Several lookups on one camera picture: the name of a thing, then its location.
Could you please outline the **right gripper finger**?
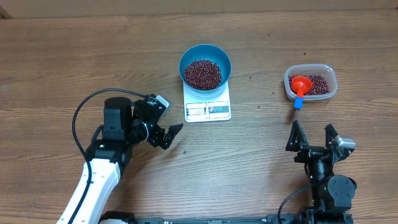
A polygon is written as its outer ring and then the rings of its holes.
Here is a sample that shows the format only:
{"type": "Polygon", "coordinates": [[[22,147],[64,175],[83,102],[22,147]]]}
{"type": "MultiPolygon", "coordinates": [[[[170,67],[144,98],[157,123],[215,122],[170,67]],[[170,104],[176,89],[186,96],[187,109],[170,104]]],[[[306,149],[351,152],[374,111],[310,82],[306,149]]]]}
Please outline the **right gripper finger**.
{"type": "Polygon", "coordinates": [[[336,144],[336,140],[338,138],[338,133],[333,127],[332,124],[328,124],[325,126],[325,147],[330,147],[333,144],[336,144]]]}
{"type": "Polygon", "coordinates": [[[308,147],[308,141],[298,120],[292,123],[289,140],[285,147],[286,151],[299,152],[308,147]]]}

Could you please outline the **red measuring scoop blue handle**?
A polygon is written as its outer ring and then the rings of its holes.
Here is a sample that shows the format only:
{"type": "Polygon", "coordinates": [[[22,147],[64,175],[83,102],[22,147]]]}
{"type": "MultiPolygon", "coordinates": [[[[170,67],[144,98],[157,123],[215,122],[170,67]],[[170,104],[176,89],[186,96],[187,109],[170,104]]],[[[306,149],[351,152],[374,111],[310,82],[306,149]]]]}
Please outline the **red measuring scoop blue handle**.
{"type": "Polygon", "coordinates": [[[304,94],[308,93],[313,86],[311,80],[304,76],[294,76],[292,83],[290,84],[291,89],[296,93],[294,101],[294,109],[301,110],[303,106],[304,94]]]}

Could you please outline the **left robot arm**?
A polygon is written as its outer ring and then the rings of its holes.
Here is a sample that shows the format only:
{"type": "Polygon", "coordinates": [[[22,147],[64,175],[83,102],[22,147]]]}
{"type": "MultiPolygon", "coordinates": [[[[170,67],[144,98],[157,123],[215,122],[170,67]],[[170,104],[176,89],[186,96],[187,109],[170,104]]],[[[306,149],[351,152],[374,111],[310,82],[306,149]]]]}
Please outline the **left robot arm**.
{"type": "Polygon", "coordinates": [[[59,223],[137,222],[131,212],[105,212],[104,207],[135,146],[147,141],[153,147],[170,147],[182,124],[164,129],[157,123],[171,107],[171,102],[160,95],[147,95],[137,101],[125,97],[105,100],[104,123],[84,151],[86,161],[80,181],[59,223]]]}

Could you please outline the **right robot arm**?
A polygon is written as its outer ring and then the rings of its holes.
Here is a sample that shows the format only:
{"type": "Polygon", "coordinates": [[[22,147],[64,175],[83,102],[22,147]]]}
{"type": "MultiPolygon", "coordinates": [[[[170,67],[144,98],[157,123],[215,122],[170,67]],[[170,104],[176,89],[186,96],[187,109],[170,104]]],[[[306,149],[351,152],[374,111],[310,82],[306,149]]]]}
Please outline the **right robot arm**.
{"type": "Polygon", "coordinates": [[[347,176],[336,175],[334,165],[345,160],[355,150],[356,143],[351,138],[338,134],[332,124],[325,126],[325,145],[311,146],[300,123],[292,123],[286,151],[296,152],[296,163],[304,164],[310,185],[289,195],[277,211],[279,223],[353,223],[346,212],[352,207],[352,199],[357,189],[356,182],[347,176]],[[283,206],[294,196],[309,190],[312,204],[302,208],[296,215],[283,215],[283,206]]]}

